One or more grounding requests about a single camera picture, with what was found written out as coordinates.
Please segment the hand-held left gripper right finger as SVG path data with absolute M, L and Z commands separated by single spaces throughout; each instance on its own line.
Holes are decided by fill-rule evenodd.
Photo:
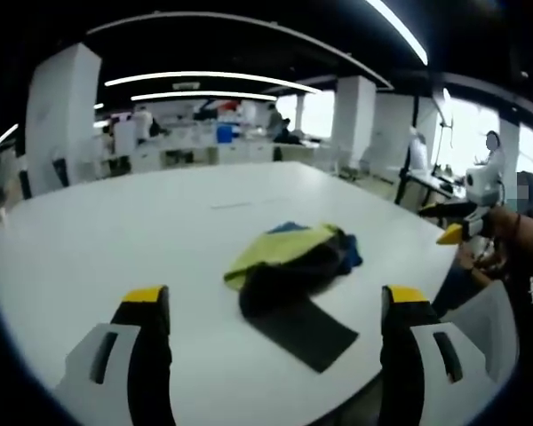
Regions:
M 468 425 L 502 392 L 519 338 L 502 282 L 439 317 L 416 288 L 385 286 L 381 425 Z

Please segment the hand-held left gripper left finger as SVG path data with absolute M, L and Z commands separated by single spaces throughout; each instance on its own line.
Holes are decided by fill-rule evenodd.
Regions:
M 53 395 L 82 425 L 173 425 L 169 289 L 129 292 L 66 356 Z

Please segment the person's right hand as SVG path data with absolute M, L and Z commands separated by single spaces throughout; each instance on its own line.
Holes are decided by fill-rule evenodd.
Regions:
M 489 211 L 488 219 L 498 250 L 508 255 L 519 232 L 521 215 L 505 206 L 496 206 Z

